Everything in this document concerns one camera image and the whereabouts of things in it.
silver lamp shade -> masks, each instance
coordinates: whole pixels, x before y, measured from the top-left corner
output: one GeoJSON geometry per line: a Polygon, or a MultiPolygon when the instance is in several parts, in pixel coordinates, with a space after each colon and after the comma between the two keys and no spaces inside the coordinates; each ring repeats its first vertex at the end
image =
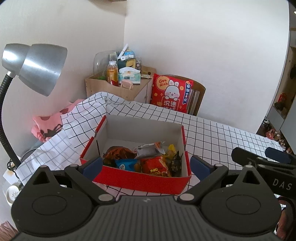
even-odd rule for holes
{"type": "Polygon", "coordinates": [[[32,90],[49,96],[67,57],[67,48],[51,44],[7,44],[2,66],[32,90]]]}

cabinet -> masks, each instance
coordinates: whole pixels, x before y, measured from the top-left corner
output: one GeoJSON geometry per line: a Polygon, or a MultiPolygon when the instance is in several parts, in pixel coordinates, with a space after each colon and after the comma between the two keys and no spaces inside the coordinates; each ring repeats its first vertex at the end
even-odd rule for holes
{"type": "Polygon", "coordinates": [[[296,153],[296,101],[293,101],[290,111],[281,127],[281,132],[291,146],[292,151],[296,153]]]}
{"type": "Polygon", "coordinates": [[[267,118],[277,131],[282,132],[292,151],[296,153],[296,101],[294,100],[296,94],[296,70],[294,70],[294,74],[293,72],[291,74],[292,68],[296,67],[296,31],[293,30],[290,31],[283,75],[267,118]],[[283,102],[284,108],[281,111],[277,110],[274,104],[278,102],[282,93],[286,94],[286,100],[283,102]]]}
{"type": "MultiPolygon", "coordinates": [[[[156,69],[154,68],[145,66],[143,66],[143,68],[151,72],[151,76],[153,76],[153,73],[156,73],[156,69]]],[[[97,74],[85,79],[87,97],[90,97],[95,93],[103,91],[117,95],[127,101],[137,101],[140,103],[148,104],[150,103],[153,82],[152,78],[141,78],[140,84],[134,84],[133,89],[128,90],[125,88],[113,86],[105,80],[98,80],[97,77],[99,75],[100,74],[97,74]]]]}

red pillow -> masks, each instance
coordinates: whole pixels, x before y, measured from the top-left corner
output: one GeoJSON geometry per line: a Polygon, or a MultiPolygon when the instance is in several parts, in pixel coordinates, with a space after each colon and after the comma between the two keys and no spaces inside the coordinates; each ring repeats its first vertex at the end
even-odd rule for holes
{"type": "Polygon", "coordinates": [[[193,80],[179,80],[154,74],[151,104],[187,113],[186,107],[193,80]]]}

pink clip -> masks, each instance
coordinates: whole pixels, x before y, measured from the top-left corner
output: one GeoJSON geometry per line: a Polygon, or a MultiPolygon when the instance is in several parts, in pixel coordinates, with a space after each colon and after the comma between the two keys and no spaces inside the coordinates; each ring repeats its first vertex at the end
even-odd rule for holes
{"type": "Polygon", "coordinates": [[[133,89],[133,82],[131,82],[130,80],[122,80],[120,87],[132,90],[133,89]]]}

white pen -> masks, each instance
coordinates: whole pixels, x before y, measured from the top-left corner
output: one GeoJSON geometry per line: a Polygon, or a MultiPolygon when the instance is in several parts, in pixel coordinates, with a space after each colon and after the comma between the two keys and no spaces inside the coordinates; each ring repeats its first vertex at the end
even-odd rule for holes
{"type": "Polygon", "coordinates": [[[124,46],[124,48],[122,49],[121,53],[118,55],[117,59],[120,59],[120,57],[124,54],[124,52],[126,51],[127,48],[128,48],[128,44],[126,44],[124,46]]]}

